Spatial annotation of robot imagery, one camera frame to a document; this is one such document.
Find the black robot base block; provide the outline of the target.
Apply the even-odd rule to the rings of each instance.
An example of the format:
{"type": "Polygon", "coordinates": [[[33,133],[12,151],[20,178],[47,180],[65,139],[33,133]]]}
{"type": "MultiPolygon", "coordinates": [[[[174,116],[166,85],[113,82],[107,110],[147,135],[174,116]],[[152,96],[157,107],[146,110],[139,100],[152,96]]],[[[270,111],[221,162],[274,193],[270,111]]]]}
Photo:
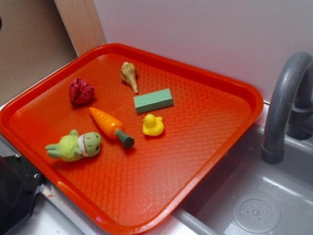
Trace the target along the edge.
{"type": "Polygon", "coordinates": [[[0,233],[8,235],[33,214],[43,182],[23,155],[0,158],[0,233]]]}

